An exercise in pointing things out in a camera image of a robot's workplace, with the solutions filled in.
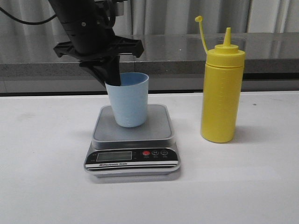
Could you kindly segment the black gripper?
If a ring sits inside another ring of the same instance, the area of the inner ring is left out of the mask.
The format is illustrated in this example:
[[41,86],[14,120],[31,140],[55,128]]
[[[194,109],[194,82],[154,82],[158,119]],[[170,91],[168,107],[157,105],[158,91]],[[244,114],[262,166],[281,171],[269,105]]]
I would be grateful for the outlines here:
[[104,87],[106,84],[121,86],[118,55],[140,57],[144,51],[143,44],[141,40],[116,36],[112,28],[105,28],[102,23],[101,17],[94,16],[62,22],[70,40],[58,43],[54,51],[58,57],[69,55],[83,60],[79,63],[80,68]]

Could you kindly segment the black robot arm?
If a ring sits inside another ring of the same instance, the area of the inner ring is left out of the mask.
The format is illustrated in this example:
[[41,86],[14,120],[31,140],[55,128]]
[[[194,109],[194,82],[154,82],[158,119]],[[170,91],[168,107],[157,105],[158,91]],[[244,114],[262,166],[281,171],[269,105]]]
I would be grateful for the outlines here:
[[123,1],[51,0],[50,5],[70,39],[56,45],[57,56],[76,58],[102,85],[120,86],[120,56],[139,58],[144,51],[141,40],[117,36],[113,30]]

